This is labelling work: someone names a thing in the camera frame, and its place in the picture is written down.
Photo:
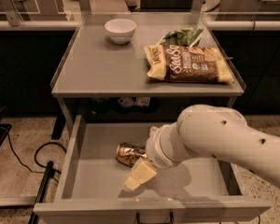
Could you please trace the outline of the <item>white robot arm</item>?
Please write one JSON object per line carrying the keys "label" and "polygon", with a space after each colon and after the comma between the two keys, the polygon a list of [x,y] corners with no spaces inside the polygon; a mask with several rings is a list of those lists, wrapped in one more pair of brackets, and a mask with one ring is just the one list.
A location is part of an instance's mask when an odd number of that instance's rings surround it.
{"label": "white robot arm", "polygon": [[280,137],[249,127],[232,108],[185,108],[176,122],[150,128],[146,155],[133,166],[124,190],[134,191],[159,169],[200,156],[234,163],[280,188]]}

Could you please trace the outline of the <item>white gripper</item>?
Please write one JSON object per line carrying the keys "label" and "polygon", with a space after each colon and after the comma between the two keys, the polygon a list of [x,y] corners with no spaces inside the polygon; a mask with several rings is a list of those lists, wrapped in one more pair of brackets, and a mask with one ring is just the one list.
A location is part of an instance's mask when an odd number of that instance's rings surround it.
{"label": "white gripper", "polygon": [[157,168],[171,168],[189,158],[189,152],[181,142],[175,123],[152,126],[149,129],[146,155],[147,160],[140,158],[133,165],[123,184],[125,191],[134,191],[148,182],[157,174]]}

